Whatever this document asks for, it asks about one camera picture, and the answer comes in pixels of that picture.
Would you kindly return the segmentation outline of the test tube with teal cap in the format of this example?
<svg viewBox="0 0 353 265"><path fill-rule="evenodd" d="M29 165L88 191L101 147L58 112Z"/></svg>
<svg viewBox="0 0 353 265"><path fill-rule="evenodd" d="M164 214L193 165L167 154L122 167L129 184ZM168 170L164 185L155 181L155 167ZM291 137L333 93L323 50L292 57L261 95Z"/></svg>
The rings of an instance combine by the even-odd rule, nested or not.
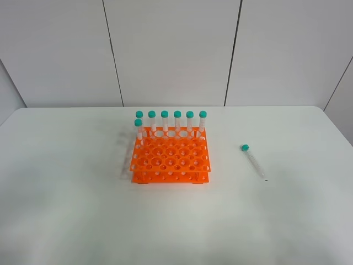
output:
<svg viewBox="0 0 353 265"><path fill-rule="evenodd" d="M264 174L264 170L261 167L261 165L259 164L259 162L256 160L255 156L253 155L249 145L244 144L240 147L241 151L245 154L245 156L247 157L247 159L249 160L249 162L252 164L253 168L255 169L255 171L257 172L257 174L264 180L266 180L265 178L265 174Z"/></svg>

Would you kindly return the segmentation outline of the orange test tube rack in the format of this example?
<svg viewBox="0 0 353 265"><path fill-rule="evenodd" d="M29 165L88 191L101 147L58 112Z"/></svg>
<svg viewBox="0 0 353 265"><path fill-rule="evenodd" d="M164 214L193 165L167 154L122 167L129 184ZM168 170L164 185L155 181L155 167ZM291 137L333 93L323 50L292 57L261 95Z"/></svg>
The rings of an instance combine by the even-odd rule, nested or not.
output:
<svg viewBox="0 0 353 265"><path fill-rule="evenodd" d="M211 172L206 132L194 127L191 132L182 126L180 131L162 127L152 131L145 126L142 138L136 138L130 171L132 182L191 183L209 182Z"/></svg>

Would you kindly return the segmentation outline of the rack tube second row left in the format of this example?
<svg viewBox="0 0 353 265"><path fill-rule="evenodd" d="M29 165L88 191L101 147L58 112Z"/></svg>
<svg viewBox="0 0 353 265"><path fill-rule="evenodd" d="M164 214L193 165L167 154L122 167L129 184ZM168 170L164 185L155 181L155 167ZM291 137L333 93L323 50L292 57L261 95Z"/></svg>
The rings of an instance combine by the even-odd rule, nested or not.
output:
<svg viewBox="0 0 353 265"><path fill-rule="evenodd" d="M142 120L136 119L134 124L135 124L136 130L137 130L137 139L142 140L143 139L143 130L144 130L144 127L142 125Z"/></svg>

